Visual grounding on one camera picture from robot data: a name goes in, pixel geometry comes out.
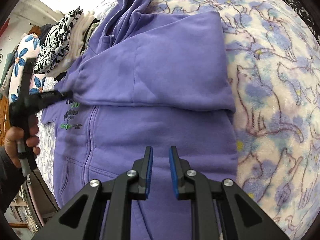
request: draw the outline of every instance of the green logo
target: green logo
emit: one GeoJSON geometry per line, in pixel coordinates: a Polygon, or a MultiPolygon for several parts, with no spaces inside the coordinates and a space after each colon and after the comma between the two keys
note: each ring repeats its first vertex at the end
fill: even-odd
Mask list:
{"type": "Polygon", "coordinates": [[[60,125],[60,128],[61,128],[61,129],[69,130],[69,129],[72,128],[72,124],[62,123],[62,124],[60,125]]]}
{"type": "Polygon", "coordinates": [[[71,108],[78,108],[79,106],[80,106],[80,103],[78,103],[78,102],[73,102],[73,103],[70,105],[71,108]]]}

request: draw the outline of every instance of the purple hoodie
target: purple hoodie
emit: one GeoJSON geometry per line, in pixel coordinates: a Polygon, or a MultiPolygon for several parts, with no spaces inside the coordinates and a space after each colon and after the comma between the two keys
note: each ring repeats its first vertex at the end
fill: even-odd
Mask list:
{"type": "Polygon", "coordinates": [[[55,122],[53,186],[63,206],[91,179],[129,170],[153,147],[151,191],[132,202],[132,240],[191,239],[191,205],[172,191],[169,148],[208,178],[236,178],[235,105],[220,15],[144,14],[151,0],[118,0],[55,89],[74,100],[55,122]]]}

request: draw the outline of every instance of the black gripper frame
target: black gripper frame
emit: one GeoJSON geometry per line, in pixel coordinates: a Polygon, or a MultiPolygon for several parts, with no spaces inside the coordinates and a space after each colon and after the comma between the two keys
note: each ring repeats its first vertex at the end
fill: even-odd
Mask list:
{"type": "Polygon", "coordinates": [[[146,200],[150,191],[153,150],[116,179],[85,185],[33,240],[130,240],[131,202],[146,200]],[[107,216],[104,213],[109,201],[107,216]]]}
{"type": "Polygon", "coordinates": [[[273,220],[231,179],[207,179],[169,151],[173,190],[178,200],[191,200],[192,240],[289,240],[273,220]],[[214,200],[217,204],[218,218],[214,200]]]}

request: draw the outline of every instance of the metal screw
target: metal screw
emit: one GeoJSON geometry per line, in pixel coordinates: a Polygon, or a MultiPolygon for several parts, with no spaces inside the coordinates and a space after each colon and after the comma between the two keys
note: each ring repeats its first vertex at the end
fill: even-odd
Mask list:
{"type": "Polygon", "coordinates": [[[90,180],[91,187],[97,187],[99,185],[99,181],[97,179],[90,180]]]}
{"type": "Polygon", "coordinates": [[[127,176],[134,177],[137,175],[137,172],[135,170],[129,170],[127,171],[127,176]]]}
{"type": "Polygon", "coordinates": [[[194,170],[188,170],[188,171],[187,171],[187,175],[188,175],[189,177],[194,177],[194,176],[197,175],[197,172],[194,171],[194,170]]]}
{"type": "Polygon", "coordinates": [[[233,181],[231,179],[225,179],[223,184],[227,187],[231,187],[233,185],[233,181]]]}

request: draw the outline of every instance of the black and white patterned cloth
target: black and white patterned cloth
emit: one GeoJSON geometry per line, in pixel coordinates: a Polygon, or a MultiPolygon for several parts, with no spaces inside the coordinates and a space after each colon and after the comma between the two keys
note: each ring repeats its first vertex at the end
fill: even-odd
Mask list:
{"type": "Polygon", "coordinates": [[[315,24],[313,17],[308,13],[304,6],[297,0],[282,0],[291,7],[292,10],[300,16],[304,23],[308,26],[317,42],[320,44],[320,32],[315,24]]]}
{"type": "Polygon", "coordinates": [[[80,8],[69,12],[48,33],[34,66],[35,74],[49,73],[69,52],[70,32],[82,14],[80,8]]]}

